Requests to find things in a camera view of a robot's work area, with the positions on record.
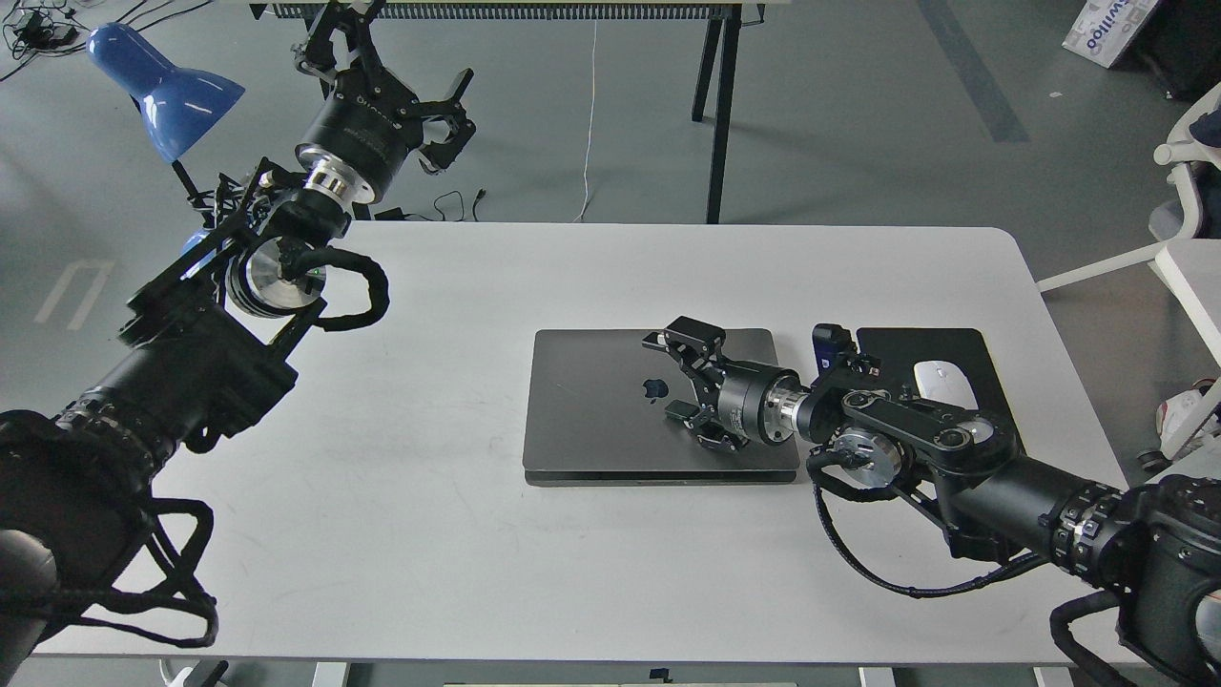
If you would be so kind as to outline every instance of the concrete floor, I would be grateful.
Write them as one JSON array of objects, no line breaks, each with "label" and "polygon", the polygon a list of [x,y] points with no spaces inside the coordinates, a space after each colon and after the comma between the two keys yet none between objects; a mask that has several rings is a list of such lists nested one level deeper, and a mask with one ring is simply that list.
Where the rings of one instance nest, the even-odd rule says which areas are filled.
[{"label": "concrete floor", "polygon": [[[105,0],[81,18],[96,26],[129,6]],[[722,221],[998,226],[1016,237],[1035,278],[1151,242],[1148,212],[1173,196],[1151,151],[1187,105],[1167,101],[1140,70],[1104,70],[1061,49],[1078,10],[1079,2],[1051,0],[819,0],[770,7],[767,23],[742,32]],[[1027,140],[996,142],[987,107],[980,110],[960,78],[962,55],[938,40],[929,12],[961,26],[979,59],[972,73],[982,66],[990,76]],[[432,214],[442,193],[462,190],[469,204],[485,188],[479,206],[485,221],[576,215],[591,23],[386,21],[374,32],[383,61],[426,99],[440,96],[458,70],[474,67],[464,101],[479,124],[451,171],[426,177],[404,167],[377,209]],[[600,22],[597,32],[586,220],[701,222],[712,127],[692,123],[687,112],[702,24]],[[233,4],[147,32],[176,62],[248,88],[183,157],[197,181],[208,183],[219,171],[241,176],[260,155],[292,162],[319,105],[317,87],[291,65],[288,46],[303,34],[299,22],[255,22]],[[0,70],[7,71],[4,59]],[[0,84],[0,294],[48,292],[63,265],[77,259],[117,265],[79,329],[66,328],[68,311],[33,325],[33,312],[0,298],[0,320],[10,322],[0,336],[20,331],[29,351],[28,359],[2,361],[0,405],[54,412],[120,359],[114,332],[127,317],[123,300],[176,254],[195,218],[126,95],[83,55],[42,59]],[[455,200],[441,204],[451,217]],[[844,259],[858,260],[867,272],[868,245]],[[43,276],[6,279],[13,270],[5,266],[16,260],[27,266],[23,273],[33,265]],[[818,275],[788,278],[808,283],[817,298]],[[1156,445],[1154,408],[1214,376],[1215,364],[1147,267],[1062,288],[1046,301],[1117,460],[1129,482],[1142,481],[1132,459]],[[155,683],[151,665],[40,659],[16,683],[61,683],[85,670],[99,680],[114,671],[116,685],[134,685],[134,675],[147,672]],[[302,664],[261,665],[258,677],[233,685],[308,681]],[[460,672],[446,667],[376,666],[364,678],[436,685]],[[756,675],[780,678],[759,670]],[[855,680],[851,670],[827,670],[813,680],[802,672],[802,680]],[[530,678],[543,674],[642,680],[626,669],[590,666]],[[907,683],[933,685],[957,674],[902,675]],[[1033,681],[1018,669],[987,675],[979,683]]]}]

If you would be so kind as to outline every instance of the white mouse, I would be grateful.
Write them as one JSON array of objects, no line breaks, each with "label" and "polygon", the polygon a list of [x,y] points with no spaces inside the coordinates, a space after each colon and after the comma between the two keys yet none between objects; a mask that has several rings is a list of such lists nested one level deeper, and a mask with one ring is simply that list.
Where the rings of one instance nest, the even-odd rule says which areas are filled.
[{"label": "white mouse", "polygon": [[950,404],[968,411],[979,410],[971,383],[958,366],[946,361],[922,361],[916,364],[912,372],[916,373],[916,389],[921,399]]}]

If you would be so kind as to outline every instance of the white table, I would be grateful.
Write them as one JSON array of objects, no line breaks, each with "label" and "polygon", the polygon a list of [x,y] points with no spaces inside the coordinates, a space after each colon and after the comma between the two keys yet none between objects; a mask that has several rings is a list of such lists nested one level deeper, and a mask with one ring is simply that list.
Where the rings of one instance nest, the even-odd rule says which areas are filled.
[{"label": "white table", "polygon": [[[1221,240],[1168,240],[1158,251],[1153,265],[1183,305],[1212,358],[1221,364]],[[1221,386],[1214,384],[1179,428],[1162,437],[1161,453],[1167,459],[1175,459],[1217,404],[1221,404]]]},{"label": "white table", "polygon": [[[209,456],[183,451],[155,483],[162,497],[216,511],[199,577],[220,599],[222,628],[200,654],[1067,663],[1048,614],[1089,588],[1050,566],[916,602],[871,586],[835,555],[805,478],[543,489],[525,484],[520,465],[536,329],[662,327],[686,314],[770,328],[780,362],[803,379],[814,372],[818,321],[977,327],[1031,454],[1121,484],[1006,233],[359,222],[341,244],[391,275],[387,317],[310,333],[291,361],[297,389],[259,427]],[[336,277],[327,293],[363,306],[361,283]],[[951,561],[940,533],[901,503],[833,509],[853,550],[885,577],[945,584],[990,567]],[[126,580],[150,576],[140,567]],[[1138,663],[1112,625],[1104,616],[1074,628],[1103,658]],[[39,650],[166,653],[79,628]]]}]

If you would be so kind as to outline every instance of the white cable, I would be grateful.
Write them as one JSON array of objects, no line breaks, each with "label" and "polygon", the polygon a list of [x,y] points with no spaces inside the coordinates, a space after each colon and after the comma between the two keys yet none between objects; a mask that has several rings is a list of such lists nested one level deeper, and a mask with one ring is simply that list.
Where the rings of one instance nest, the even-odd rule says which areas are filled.
[{"label": "white cable", "polygon": [[585,179],[585,200],[581,201],[581,211],[573,217],[573,221],[585,218],[585,209],[590,206],[590,150],[593,148],[593,105],[598,99],[598,21],[593,20],[593,50],[590,51],[590,133],[585,142],[585,170],[581,177]]},{"label": "white cable", "polygon": [[170,659],[161,659],[156,665],[161,669],[161,682],[170,687],[173,683],[173,677],[170,675]]}]

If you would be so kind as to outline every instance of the laptop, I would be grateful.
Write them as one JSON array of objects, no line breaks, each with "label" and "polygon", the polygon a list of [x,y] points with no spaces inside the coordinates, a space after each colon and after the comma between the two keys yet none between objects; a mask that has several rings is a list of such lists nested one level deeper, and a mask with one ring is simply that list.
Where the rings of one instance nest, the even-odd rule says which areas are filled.
[{"label": "laptop", "polygon": [[[535,334],[525,480],[537,487],[789,483],[800,465],[796,441],[751,442],[723,454],[701,448],[667,420],[672,400],[695,403],[691,382],[669,356],[645,349],[650,329],[542,329]],[[731,360],[777,365],[772,332],[731,328]],[[662,381],[664,399],[647,399],[645,381]]]}]

